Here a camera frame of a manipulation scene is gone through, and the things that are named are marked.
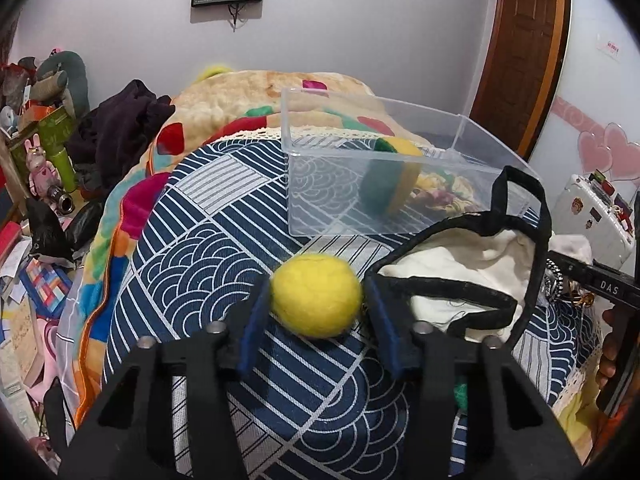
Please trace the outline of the right hand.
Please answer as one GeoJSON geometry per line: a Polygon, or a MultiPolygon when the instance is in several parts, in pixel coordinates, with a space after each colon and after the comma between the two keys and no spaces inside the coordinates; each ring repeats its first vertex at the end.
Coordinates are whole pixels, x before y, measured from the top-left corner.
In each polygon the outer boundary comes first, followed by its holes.
{"type": "Polygon", "coordinates": [[[602,314],[603,321],[612,328],[612,332],[608,333],[603,339],[602,352],[596,376],[596,382],[600,390],[604,388],[608,380],[612,378],[616,372],[615,360],[617,358],[618,348],[620,348],[620,343],[618,342],[614,326],[619,313],[619,307],[612,307],[611,309],[605,310],[602,314]]]}

